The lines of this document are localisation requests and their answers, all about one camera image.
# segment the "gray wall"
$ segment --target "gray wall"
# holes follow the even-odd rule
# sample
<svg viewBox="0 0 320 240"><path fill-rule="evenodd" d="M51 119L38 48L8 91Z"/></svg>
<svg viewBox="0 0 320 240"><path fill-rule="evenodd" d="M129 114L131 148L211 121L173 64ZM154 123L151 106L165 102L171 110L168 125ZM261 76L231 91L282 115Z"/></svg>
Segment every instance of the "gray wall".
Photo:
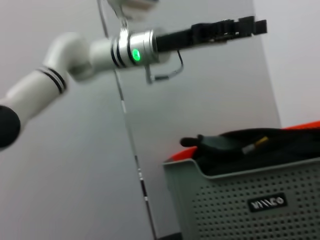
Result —
<svg viewBox="0 0 320 240"><path fill-rule="evenodd" d="M320 121L320 32L314 31L319 27L320 2L254 3L257 16L268 19L269 34L262 42L282 126Z"/></svg>
<svg viewBox="0 0 320 240"><path fill-rule="evenodd" d="M118 21L109 9L108 27ZM132 30L164 27L168 32L201 22L254 15L252 0L160 0ZM162 162L181 150L181 137L226 131L280 127L261 38L183 51L185 70L178 77L146 85L143 69L121 72L128 119L158 237L179 231ZM172 55L154 73L179 67Z"/></svg>
<svg viewBox="0 0 320 240"><path fill-rule="evenodd" d="M103 38L95 0L0 1L0 96L38 68L51 41ZM69 92L0 153L2 240L151 240L115 78Z"/></svg>

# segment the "white robotic arm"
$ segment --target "white robotic arm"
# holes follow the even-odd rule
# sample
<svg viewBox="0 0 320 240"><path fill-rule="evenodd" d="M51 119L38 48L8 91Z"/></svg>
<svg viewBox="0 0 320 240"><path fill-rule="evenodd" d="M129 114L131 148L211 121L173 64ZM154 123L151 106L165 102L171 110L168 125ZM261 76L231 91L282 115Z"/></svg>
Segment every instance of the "white robotic arm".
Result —
<svg viewBox="0 0 320 240"><path fill-rule="evenodd" d="M172 51L265 32L266 22L255 22L251 16L239 22L200 23L164 35L153 30L130 33L123 29L119 37L92 44L77 33L65 33L52 43L43 66L22 78L0 99L0 150L10 146L30 119L67 90L68 74L75 81L85 81L103 71L145 66L150 77L149 65L166 62ZM158 77L163 79L169 79L168 75Z"/></svg>

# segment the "black bag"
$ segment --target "black bag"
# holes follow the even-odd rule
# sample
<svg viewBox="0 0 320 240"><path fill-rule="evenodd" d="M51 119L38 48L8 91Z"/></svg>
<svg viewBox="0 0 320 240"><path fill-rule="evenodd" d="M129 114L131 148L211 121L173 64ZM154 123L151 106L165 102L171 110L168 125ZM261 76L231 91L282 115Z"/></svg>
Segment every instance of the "black bag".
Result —
<svg viewBox="0 0 320 240"><path fill-rule="evenodd" d="M252 128L218 136L185 137L180 143L197 146L192 158L208 176L320 157L319 128Z"/></svg>

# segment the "black object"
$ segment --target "black object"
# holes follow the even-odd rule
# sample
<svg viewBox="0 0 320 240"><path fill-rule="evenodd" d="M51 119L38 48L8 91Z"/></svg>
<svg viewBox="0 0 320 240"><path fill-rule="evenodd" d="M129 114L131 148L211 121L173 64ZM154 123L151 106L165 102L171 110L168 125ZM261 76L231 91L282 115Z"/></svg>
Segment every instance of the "black object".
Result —
<svg viewBox="0 0 320 240"><path fill-rule="evenodd" d="M11 145L20 133L18 115L9 107L0 106L0 149Z"/></svg>
<svg viewBox="0 0 320 240"><path fill-rule="evenodd" d="M161 53L265 33L267 33L266 20L255 22L254 16L247 16L239 18L238 22L229 19L215 23L195 24L190 29L157 36L155 41L157 51Z"/></svg>
<svg viewBox="0 0 320 240"><path fill-rule="evenodd" d="M206 175L219 175L320 157L320 128L252 128L218 136L183 138Z"/></svg>
<svg viewBox="0 0 320 240"><path fill-rule="evenodd" d="M181 232L158 238L158 240L183 240Z"/></svg>
<svg viewBox="0 0 320 240"><path fill-rule="evenodd" d="M49 68L47 66L43 66L41 68L37 69L39 72L47 75L56 85L56 87L59 90L60 94L63 94L64 91L67 89L66 81L63 79L63 77L54 69Z"/></svg>

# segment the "gray plastic crate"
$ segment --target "gray plastic crate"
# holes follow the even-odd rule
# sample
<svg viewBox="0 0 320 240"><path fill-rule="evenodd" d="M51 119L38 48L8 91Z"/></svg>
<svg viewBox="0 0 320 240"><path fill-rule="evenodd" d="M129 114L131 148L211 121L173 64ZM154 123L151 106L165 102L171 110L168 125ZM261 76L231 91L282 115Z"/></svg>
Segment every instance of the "gray plastic crate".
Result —
<svg viewBox="0 0 320 240"><path fill-rule="evenodd" d="M320 158L216 176L192 159L164 170L183 240L320 240Z"/></svg>

